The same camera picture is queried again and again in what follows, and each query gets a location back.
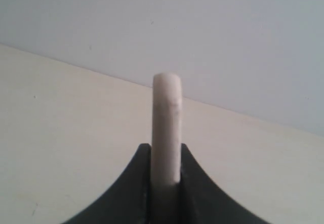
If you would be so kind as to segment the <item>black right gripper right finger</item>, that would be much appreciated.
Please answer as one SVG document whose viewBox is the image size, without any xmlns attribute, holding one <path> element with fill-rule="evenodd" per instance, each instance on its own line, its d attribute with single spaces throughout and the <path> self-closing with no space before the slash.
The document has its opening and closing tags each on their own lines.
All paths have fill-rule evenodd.
<svg viewBox="0 0 324 224">
<path fill-rule="evenodd" d="M 267 223 L 228 194 L 205 173 L 186 144 L 181 144 L 179 223 Z"/>
</svg>

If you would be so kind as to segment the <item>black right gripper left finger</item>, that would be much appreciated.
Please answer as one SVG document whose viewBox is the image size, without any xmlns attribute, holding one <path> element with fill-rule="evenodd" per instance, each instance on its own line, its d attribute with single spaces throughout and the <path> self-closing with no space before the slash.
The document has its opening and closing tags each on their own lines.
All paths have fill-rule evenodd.
<svg viewBox="0 0 324 224">
<path fill-rule="evenodd" d="M 65 223 L 149 223 L 150 153 L 149 144 L 140 144 L 112 186 Z"/>
</svg>

